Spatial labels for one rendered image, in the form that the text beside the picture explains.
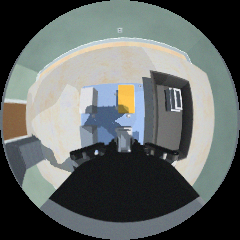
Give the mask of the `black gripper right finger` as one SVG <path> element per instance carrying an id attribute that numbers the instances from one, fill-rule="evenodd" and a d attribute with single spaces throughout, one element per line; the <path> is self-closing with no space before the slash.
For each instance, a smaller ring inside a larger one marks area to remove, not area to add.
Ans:
<path id="1" fill-rule="evenodd" d="M 166 160 L 167 162 L 171 163 L 174 167 L 177 163 L 177 159 L 179 156 L 179 153 L 158 145 L 155 145 L 153 143 L 147 142 L 145 145 L 141 145 L 140 142 L 137 141 L 137 139 L 134 139 L 134 137 L 130 138 L 130 151 L 133 151 L 133 154 L 141 154 L 141 155 L 151 155 L 151 150 L 154 151 L 154 157 L 161 158 L 163 160 Z M 139 144 L 139 145 L 134 145 Z M 144 147 L 144 148 L 143 148 Z"/>

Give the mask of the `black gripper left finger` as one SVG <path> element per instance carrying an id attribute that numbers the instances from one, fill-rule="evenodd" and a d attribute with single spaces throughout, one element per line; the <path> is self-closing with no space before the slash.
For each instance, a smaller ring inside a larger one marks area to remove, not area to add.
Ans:
<path id="1" fill-rule="evenodd" d="M 106 156 L 117 154 L 118 137 L 115 137 L 115 140 L 112 139 L 111 141 L 112 142 L 109 142 L 108 145 L 105 145 L 103 142 L 98 142 L 93 145 L 69 152 L 74 170 L 85 161 L 100 157 L 102 155 Z M 95 155 L 96 150 L 98 150 L 98 154 Z"/>

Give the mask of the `yellow rectangular block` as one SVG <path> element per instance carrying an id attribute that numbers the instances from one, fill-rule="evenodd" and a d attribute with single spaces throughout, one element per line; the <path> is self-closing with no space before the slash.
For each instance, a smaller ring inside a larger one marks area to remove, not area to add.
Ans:
<path id="1" fill-rule="evenodd" d="M 118 113 L 135 113 L 134 85 L 118 85 Z"/>

